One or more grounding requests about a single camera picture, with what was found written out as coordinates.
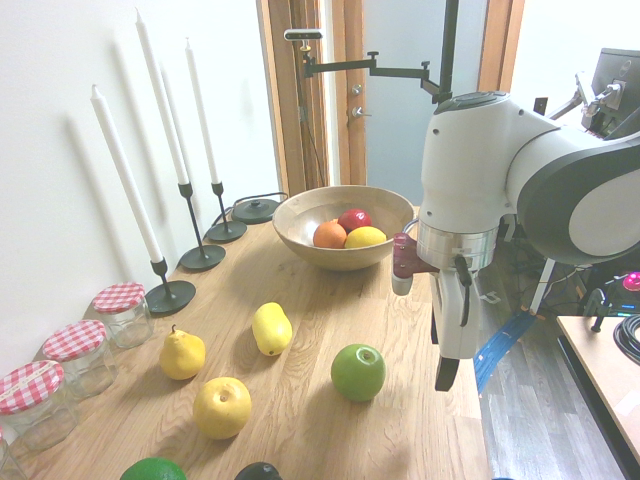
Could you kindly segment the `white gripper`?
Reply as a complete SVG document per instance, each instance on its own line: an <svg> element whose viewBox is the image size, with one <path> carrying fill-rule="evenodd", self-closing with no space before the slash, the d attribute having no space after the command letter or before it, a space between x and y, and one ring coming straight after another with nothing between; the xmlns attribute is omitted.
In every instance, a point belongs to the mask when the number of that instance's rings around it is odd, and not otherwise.
<svg viewBox="0 0 640 480"><path fill-rule="evenodd" d="M454 384L457 359L470 359L478 350L478 334L482 307L475 280L469 289L469 312L462 326L465 288L455 271L445 270L432 277L433 312L440 357L437 366L435 390L448 392Z"/></svg>

